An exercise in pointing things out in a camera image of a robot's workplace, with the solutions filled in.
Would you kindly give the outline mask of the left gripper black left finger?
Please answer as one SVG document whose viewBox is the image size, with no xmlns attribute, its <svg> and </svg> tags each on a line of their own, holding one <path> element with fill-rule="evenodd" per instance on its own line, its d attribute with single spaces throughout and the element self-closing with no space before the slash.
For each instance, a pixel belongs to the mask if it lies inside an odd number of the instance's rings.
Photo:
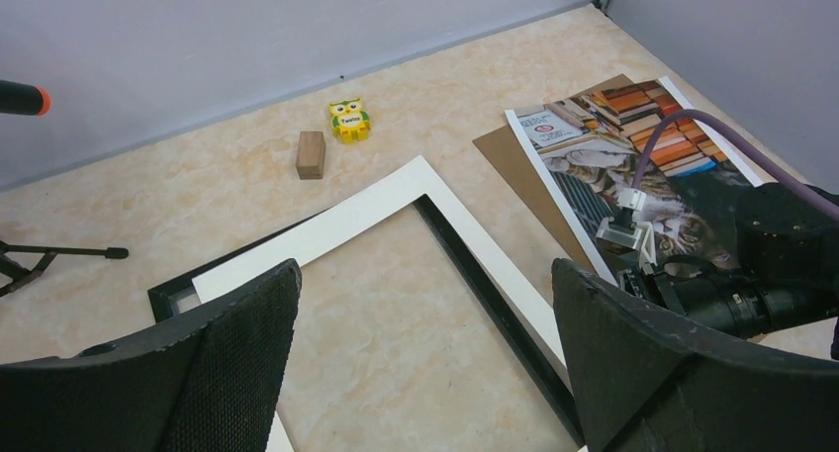
<svg viewBox="0 0 839 452">
<path fill-rule="evenodd" d="M 286 260 L 70 358 L 1 368 L 5 451 L 265 451 L 301 293 Z"/>
</svg>

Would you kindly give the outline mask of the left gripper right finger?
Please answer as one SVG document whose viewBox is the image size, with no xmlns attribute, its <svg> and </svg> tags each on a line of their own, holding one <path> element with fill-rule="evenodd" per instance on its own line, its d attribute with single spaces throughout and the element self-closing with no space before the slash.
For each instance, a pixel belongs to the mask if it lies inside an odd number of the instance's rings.
<svg viewBox="0 0 839 452">
<path fill-rule="evenodd" d="M 713 330 L 569 259 L 553 311 L 592 451 L 834 451 L 838 365 Z"/>
</svg>

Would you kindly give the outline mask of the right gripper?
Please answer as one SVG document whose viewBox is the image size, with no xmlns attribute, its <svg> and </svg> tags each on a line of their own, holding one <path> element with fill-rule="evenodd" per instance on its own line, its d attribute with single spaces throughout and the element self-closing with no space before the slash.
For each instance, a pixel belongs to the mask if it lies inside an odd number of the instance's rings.
<svg viewBox="0 0 839 452">
<path fill-rule="evenodd" d="M 800 279 L 765 280 L 674 255 L 618 272 L 626 293 L 742 339 L 838 316 L 838 293 Z"/>
</svg>

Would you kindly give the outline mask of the black picture frame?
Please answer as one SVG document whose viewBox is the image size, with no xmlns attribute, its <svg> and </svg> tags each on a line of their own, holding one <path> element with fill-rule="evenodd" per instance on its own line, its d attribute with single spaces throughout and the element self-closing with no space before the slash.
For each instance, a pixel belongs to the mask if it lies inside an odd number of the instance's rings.
<svg viewBox="0 0 839 452">
<path fill-rule="evenodd" d="M 481 267 L 477 257 L 467 248 L 462 237 L 438 206 L 427 195 L 413 202 L 424 222 L 444 249 L 458 273 L 466 281 L 474 297 L 495 324 L 509 348 L 524 366 L 531 380 L 547 400 L 557 417 L 570 433 L 576 445 L 583 446 L 585 437 L 570 388 L 560 379 L 559 369 L 551 367 L 547 355 L 536 345 L 535 335 L 526 331 L 523 322 L 513 313 L 499 288 Z M 235 251 L 192 269 L 147 291 L 154 319 L 162 322 L 185 311 L 177 302 L 196 292 L 192 279 L 305 223 L 302 219 L 283 227 Z"/>
</svg>

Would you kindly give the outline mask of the white photo mat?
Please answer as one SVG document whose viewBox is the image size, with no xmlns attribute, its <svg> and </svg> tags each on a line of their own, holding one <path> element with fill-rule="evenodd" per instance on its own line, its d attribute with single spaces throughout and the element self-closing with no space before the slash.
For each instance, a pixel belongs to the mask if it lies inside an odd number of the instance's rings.
<svg viewBox="0 0 839 452">
<path fill-rule="evenodd" d="M 537 347 L 547 355 L 549 365 L 559 369 L 560 379 L 571 391 L 551 307 L 421 156 L 307 218 L 305 223 L 193 278 L 196 295 L 201 303 L 208 303 L 288 258 L 305 266 L 394 213 L 413 207 L 413 202 L 423 195 L 429 196 L 453 225 L 526 331 L 535 335 Z"/>
</svg>

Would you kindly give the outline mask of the cat photo print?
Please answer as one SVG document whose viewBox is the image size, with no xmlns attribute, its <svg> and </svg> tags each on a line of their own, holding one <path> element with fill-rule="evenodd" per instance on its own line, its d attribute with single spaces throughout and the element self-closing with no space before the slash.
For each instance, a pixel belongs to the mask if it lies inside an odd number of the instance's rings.
<svg viewBox="0 0 839 452">
<path fill-rule="evenodd" d="M 651 138 L 663 119 L 691 103 L 667 77 L 589 89 L 565 99 L 508 110 L 506 118 L 529 160 L 573 227 L 581 226 L 613 280 L 617 263 L 596 245 L 618 194 L 632 184 L 653 148 L 640 189 L 638 222 L 654 229 L 659 260 L 671 251 L 735 264 L 734 208 L 740 192 L 764 179 L 751 162 L 704 123 L 681 118 Z"/>
</svg>

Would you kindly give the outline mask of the brown cardboard backing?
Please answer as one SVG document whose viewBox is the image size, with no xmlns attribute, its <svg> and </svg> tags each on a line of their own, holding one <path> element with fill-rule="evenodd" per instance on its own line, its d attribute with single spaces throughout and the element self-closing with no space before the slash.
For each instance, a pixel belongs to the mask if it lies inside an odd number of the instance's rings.
<svg viewBox="0 0 839 452">
<path fill-rule="evenodd" d="M 607 265 L 589 258 L 586 248 L 597 254 L 593 243 L 581 226 L 570 225 L 510 126 L 479 136 L 473 143 L 572 260 L 612 281 Z"/>
</svg>

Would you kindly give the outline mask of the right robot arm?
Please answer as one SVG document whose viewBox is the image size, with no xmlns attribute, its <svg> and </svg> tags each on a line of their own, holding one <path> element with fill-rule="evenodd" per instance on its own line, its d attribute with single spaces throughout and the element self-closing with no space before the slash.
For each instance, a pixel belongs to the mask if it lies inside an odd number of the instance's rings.
<svg viewBox="0 0 839 452">
<path fill-rule="evenodd" d="M 621 290 L 750 339 L 838 315 L 838 223 L 780 183 L 746 190 L 734 209 L 735 264 L 671 251 L 618 275 Z"/>
</svg>

